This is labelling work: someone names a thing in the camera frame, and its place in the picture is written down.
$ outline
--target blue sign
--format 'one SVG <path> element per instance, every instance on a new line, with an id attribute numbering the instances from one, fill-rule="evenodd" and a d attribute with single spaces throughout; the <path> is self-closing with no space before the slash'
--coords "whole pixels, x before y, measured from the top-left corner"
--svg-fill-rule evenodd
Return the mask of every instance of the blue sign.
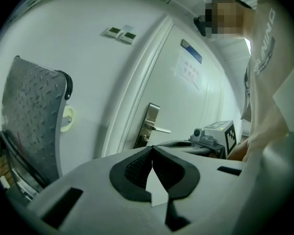
<path id="1" fill-rule="evenodd" d="M 194 58 L 196 58 L 200 63 L 202 62 L 202 56 L 184 39 L 181 42 L 181 46 L 186 49 Z"/>

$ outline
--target small device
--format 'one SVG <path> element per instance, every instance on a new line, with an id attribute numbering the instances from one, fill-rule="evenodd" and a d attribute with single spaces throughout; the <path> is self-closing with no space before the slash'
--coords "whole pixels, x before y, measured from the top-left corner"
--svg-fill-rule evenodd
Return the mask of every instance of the small device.
<path id="1" fill-rule="evenodd" d="M 121 36 L 121 39 L 129 44 L 132 44 L 135 38 L 136 38 L 136 35 L 129 32 Z"/>
<path id="2" fill-rule="evenodd" d="M 220 121 L 204 127 L 205 135 L 212 136 L 217 144 L 224 146 L 226 157 L 236 146 L 236 134 L 233 121 Z"/>
<path id="3" fill-rule="evenodd" d="M 109 37 L 117 38 L 120 35 L 120 33 L 121 33 L 120 29 L 112 27 L 108 29 L 104 34 Z"/>
<path id="4" fill-rule="evenodd" d="M 207 36 L 205 22 L 200 17 L 194 18 L 194 24 L 203 37 Z"/>

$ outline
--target door frame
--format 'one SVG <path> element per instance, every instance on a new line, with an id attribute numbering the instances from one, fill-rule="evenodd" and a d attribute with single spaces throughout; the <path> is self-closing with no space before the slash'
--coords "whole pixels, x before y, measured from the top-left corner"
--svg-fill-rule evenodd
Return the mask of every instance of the door frame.
<path id="1" fill-rule="evenodd" d="M 124 86 L 121 90 L 121 95 L 109 121 L 101 151 L 101 157 L 106 157 L 122 152 L 127 134 L 134 119 L 135 112 L 143 95 L 149 76 L 174 25 L 186 32 L 189 36 L 200 38 L 202 40 L 202 47 L 217 63 L 217 69 L 219 69 L 220 73 L 225 75 L 222 65 L 214 53 L 207 46 L 205 41 L 199 37 L 199 35 L 196 34 L 194 30 L 192 30 L 179 19 L 173 18 L 170 15 L 165 15 L 138 55 L 128 76 L 128 79 L 124 83 Z"/>

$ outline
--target metal plate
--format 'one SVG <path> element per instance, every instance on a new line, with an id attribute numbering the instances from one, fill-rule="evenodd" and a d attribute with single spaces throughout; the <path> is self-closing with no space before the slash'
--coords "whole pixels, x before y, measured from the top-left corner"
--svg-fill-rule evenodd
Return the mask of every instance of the metal plate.
<path id="1" fill-rule="evenodd" d="M 49 183 L 61 176 L 59 133 L 64 74 L 15 57 L 2 98 L 2 130 Z"/>
<path id="2" fill-rule="evenodd" d="M 155 104 L 152 104 L 152 103 L 149 104 L 149 106 L 147 108 L 147 111 L 146 111 L 146 114 L 144 116 L 142 127 L 141 127 L 140 132 L 138 134 L 138 137 L 136 139 L 134 149 L 144 147 L 144 146 L 146 146 L 148 144 L 148 142 L 149 142 L 148 140 L 149 140 L 149 137 L 151 135 L 151 130 L 144 128 L 145 123 L 146 123 L 146 120 L 148 122 L 155 123 L 156 119 L 157 119 L 157 116 L 158 116 L 159 110 L 160 110 L 159 106 L 157 106 Z"/>

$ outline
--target door lever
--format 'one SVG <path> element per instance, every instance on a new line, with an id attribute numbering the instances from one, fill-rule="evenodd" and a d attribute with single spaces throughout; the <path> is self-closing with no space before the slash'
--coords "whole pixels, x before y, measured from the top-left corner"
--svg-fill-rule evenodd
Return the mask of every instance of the door lever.
<path id="1" fill-rule="evenodd" d="M 162 128 L 159 128 L 159 127 L 156 127 L 156 126 L 153 126 L 151 125 L 150 123 L 146 123 L 146 126 L 149 130 L 152 130 L 152 131 L 159 131 L 159 132 L 163 132 L 163 133 L 171 133 L 170 130 L 166 130 L 166 129 L 162 129 Z"/>

